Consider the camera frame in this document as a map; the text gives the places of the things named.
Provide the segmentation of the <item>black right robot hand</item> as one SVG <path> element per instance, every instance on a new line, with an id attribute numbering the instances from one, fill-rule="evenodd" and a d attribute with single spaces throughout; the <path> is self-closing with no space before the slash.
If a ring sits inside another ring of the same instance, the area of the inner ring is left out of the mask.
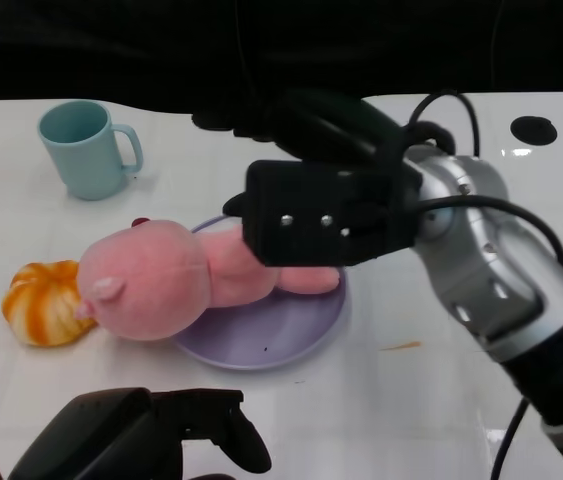
<path id="1" fill-rule="evenodd" d="M 222 212 L 266 266 L 353 266 L 415 243 L 422 176 L 404 157 L 416 138 L 364 100 L 290 90 L 241 121 L 292 160 L 257 160 Z"/>

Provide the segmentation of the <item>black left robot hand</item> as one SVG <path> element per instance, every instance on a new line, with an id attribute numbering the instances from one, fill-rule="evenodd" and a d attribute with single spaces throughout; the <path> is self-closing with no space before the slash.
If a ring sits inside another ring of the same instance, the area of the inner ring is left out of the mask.
<path id="1" fill-rule="evenodd" d="M 241 469 L 272 466 L 240 390 L 121 388 L 71 400 L 15 465 L 13 479 L 180 479 L 183 442 L 209 440 Z"/>

